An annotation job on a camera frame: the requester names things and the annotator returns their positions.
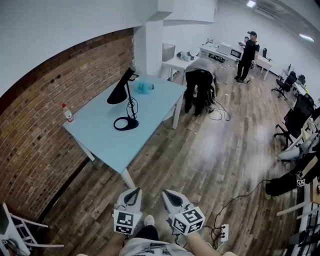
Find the bottle with red cap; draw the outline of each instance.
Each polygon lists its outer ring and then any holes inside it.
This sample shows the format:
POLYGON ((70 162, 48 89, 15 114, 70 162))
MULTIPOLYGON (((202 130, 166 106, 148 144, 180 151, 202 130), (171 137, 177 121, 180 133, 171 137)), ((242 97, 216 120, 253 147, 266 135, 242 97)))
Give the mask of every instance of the bottle with red cap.
POLYGON ((63 113, 64 113, 65 118, 68 120, 69 123, 71 123, 74 120, 74 117, 72 116, 71 111, 67 107, 67 104, 63 103, 62 108, 63 108, 63 113))

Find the white power strip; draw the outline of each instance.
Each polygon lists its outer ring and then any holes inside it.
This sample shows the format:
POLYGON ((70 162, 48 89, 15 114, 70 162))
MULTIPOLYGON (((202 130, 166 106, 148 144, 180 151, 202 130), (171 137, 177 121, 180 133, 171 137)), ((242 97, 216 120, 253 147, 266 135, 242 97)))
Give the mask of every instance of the white power strip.
POLYGON ((223 224, 221 226, 221 228, 222 228, 222 232, 221 232, 221 236, 222 237, 220 238, 220 241, 221 242, 226 242, 229 239, 229 225, 228 224, 223 224))

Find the black pants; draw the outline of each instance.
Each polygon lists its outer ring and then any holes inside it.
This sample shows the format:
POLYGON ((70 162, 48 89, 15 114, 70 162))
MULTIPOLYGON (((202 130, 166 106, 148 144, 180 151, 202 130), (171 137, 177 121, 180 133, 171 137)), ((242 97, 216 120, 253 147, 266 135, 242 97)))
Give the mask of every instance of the black pants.
MULTIPOLYGON (((280 178, 271 180, 270 183, 265 185, 265 192, 273 197, 280 196, 289 192, 297 187, 297 180, 299 179, 296 174, 303 171, 309 162, 315 157, 315 153, 309 153, 304 156, 295 166, 293 170, 283 175, 280 178)), ((315 177, 320 175, 320 163, 317 162, 314 167, 303 177, 305 183, 309 184, 315 177)))
POLYGON ((240 60, 238 64, 237 77, 240 78, 241 80, 245 80, 249 73, 250 66, 251 66, 251 60, 240 60))
POLYGON ((213 76, 211 73, 203 70, 195 70, 192 72, 185 73, 186 80, 186 91, 184 93, 185 97, 185 110, 189 110, 192 106, 193 95, 195 92, 195 87, 197 87, 197 96, 195 100, 195 114, 201 113, 205 106, 205 100, 208 95, 209 87, 213 81, 213 76))
POLYGON ((152 225, 141 228, 135 237, 159 241, 158 231, 155 226, 152 225))

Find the light blue table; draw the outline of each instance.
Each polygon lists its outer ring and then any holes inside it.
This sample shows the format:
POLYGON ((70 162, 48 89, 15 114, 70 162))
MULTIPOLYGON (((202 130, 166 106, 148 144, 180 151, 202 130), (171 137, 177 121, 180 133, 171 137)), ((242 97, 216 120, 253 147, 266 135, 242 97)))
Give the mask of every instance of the light blue table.
POLYGON ((73 115, 73 122, 66 121, 63 124, 63 127, 75 138, 91 161, 95 160, 92 155, 94 154, 119 173, 129 188, 135 188, 135 185, 127 166, 174 106, 176 107, 173 129, 176 129, 183 94, 186 90, 183 85, 155 76, 140 74, 138 80, 154 84, 154 90, 149 94, 137 93, 135 90, 137 80, 129 81, 131 96, 137 100, 139 105, 139 111, 136 114, 139 121, 137 128, 127 131, 119 131, 114 128, 114 121, 117 118, 127 116, 126 109, 129 102, 127 98, 116 105, 107 103, 109 95, 118 82, 76 112, 73 115))

